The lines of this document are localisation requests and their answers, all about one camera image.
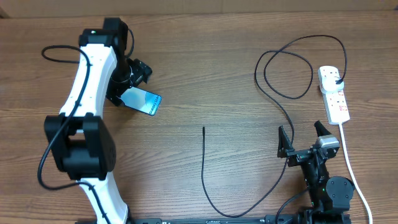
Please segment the blue Galaxy smartphone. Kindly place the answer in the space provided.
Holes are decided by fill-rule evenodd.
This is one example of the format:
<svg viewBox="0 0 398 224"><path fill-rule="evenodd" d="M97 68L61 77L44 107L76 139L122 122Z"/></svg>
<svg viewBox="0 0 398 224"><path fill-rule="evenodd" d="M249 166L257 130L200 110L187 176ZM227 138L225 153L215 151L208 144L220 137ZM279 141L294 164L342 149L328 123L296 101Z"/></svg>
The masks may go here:
<svg viewBox="0 0 398 224"><path fill-rule="evenodd" d="M121 100L128 108L155 116L162 101L160 95L132 87L121 95Z"/></svg>

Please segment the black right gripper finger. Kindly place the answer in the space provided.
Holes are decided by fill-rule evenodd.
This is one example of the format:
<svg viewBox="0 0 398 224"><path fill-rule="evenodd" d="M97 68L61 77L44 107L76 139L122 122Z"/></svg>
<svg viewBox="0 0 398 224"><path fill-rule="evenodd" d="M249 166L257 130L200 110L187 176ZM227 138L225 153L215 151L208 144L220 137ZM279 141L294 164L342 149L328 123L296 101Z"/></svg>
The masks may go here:
<svg viewBox="0 0 398 224"><path fill-rule="evenodd" d="M279 126L279 145L277 157L287 157L287 154L294 151L292 143L284 131L283 126Z"/></svg>
<svg viewBox="0 0 398 224"><path fill-rule="evenodd" d="M324 127L324 125L322 125L320 121L316 121L314 123L314 127L316 129L318 137L331 135L331 132L329 132L329 130L327 130L327 128Z"/></svg>

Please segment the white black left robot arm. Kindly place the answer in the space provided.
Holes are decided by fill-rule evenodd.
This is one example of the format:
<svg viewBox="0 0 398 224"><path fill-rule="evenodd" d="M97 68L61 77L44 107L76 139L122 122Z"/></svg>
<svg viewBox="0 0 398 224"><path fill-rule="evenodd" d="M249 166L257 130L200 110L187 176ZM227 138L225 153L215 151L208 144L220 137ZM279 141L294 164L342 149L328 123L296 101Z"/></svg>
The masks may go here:
<svg viewBox="0 0 398 224"><path fill-rule="evenodd" d="M70 94L56 116L48 115L44 132L49 142L39 162L37 179L47 190L80 186L89 198L95 223L133 223L119 193L113 170L116 145L103 121L104 102L129 106L129 93L146 83L152 69L127 45L132 30L118 17L107 17L100 29L79 36L80 54Z"/></svg>

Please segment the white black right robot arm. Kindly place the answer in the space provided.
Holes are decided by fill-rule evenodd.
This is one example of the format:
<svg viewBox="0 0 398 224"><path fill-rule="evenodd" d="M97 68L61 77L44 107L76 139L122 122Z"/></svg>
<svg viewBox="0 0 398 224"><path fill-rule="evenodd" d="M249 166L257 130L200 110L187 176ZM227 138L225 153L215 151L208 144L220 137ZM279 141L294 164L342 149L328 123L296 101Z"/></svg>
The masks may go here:
<svg viewBox="0 0 398 224"><path fill-rule="evenodd" d="M314 127L317 131L315 144L308 149L296 151L282 126L279 126L277 156L287 159L289 167L299 166L306 183L306 189L288 199L275 215L275 223L350 223L346 212L350 209L354 183L346 177L329 175L326 161L336 156L339 140L320 121ZM312 205L300 208L297 213L281 215L283 209L296 198L308 193Z"/></svg>

